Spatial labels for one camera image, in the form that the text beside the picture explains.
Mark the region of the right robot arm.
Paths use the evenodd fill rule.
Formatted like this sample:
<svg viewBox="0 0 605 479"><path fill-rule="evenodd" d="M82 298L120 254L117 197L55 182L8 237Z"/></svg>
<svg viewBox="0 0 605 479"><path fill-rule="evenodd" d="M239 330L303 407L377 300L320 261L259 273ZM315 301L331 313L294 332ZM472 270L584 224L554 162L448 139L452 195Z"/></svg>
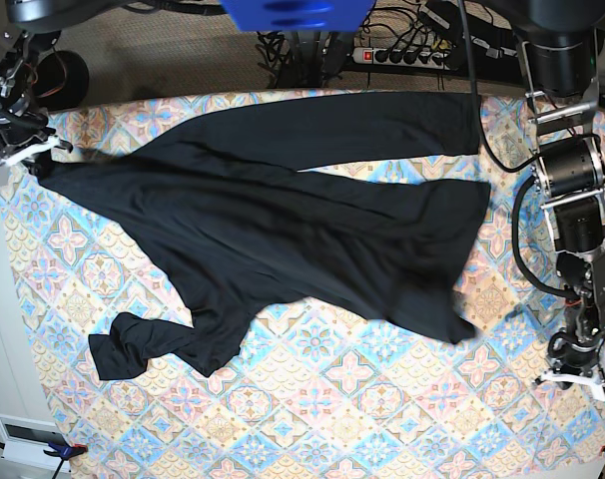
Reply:
<svg viewBox="0 0 605 479"><path fill-rule="evenodd" d="M0 20L0 167L10 167L52 149L73 150L48 126L33 94L40 54L60 32L124 1L7 1Z"/></svg>

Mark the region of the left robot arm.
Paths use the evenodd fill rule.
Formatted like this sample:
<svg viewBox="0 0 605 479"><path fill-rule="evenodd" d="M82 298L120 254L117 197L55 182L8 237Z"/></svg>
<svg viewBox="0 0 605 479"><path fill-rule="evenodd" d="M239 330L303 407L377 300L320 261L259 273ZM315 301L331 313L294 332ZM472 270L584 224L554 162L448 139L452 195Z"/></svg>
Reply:
<svg viewBox="0 0 605 479"><path fill-rule="evenodd" d="M599 108L598 25L605 1L488 1L513 31L516 54L533 115L531 174L512 210L515 263L539 291L564 300L565 325L548 342L549 367L536 384L562 389L593 386L605 394L605 160L593 130ZM539 279L519 245L520 210L531 188L541 206L556 252L561 286Z"/></svg>

